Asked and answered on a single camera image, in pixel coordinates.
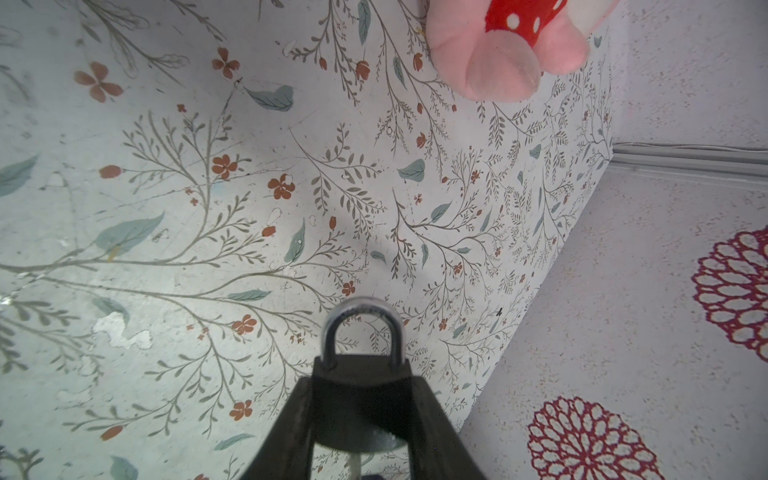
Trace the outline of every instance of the stuffed toy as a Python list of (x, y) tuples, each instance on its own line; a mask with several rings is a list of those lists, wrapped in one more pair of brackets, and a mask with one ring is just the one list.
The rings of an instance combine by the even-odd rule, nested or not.
[(521, 101), (577, 71), (618, 0), (432, 0), (426, 37), (443, 81), (475, 101)]

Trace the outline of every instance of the metal shackle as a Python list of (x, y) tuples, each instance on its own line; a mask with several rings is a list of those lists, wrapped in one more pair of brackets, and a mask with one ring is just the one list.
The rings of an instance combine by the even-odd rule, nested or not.
[(405, 329), (400, 315), (385, 302), (370, 297), (358, 296), (345, 300), (336, 305), (328, 314), (328, 320), (320, 334), (320, 361), (326, 369), (336, 366), (336, 331), (344, 320), (352, 315), (372, 313), (379, 315), (389, 327), (392, 337), (389, 365), (398, 369), (406, 361), (406, 351), (403, 348)]

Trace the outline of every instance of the floral wallpaper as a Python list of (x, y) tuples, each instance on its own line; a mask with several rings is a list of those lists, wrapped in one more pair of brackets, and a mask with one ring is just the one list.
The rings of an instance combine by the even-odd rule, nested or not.
[(436, 77), (416, 0), (0, 8), (9, 478), (237, 478), (354, 295), (400, 312), (458, 428), (611, 156), (604, 31), (495, 104)]

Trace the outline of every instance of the white wall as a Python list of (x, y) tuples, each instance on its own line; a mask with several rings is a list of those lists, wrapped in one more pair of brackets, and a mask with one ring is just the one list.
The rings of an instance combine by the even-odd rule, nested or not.
[(617, 141), (768, 147), (768, 1), (622, 0)]
[(462, 429), (489, 480), (539, 478), (528, 426), (559, 396), (620, 415), (664, 478), (764, 480), (768, 362), (707, 322), (691, 277), (767, 212), (765, 193), (608, 171)]

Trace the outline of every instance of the wire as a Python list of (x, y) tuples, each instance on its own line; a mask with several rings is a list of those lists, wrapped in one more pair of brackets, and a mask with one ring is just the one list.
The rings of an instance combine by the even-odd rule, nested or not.
[(768, 150), (757, 150), (751, 148), (737, 148), (737, 147), (721, 147), (719, 145), (663, 145), (663, 144), (644, 144), (636, 141), (628, 141), (614, 144), (614, 147), (660, 147), (660, 148), (694, 148), (698, 150), (715, 150), (715, 151), (736, 151), (748, 154), (768, 154)]

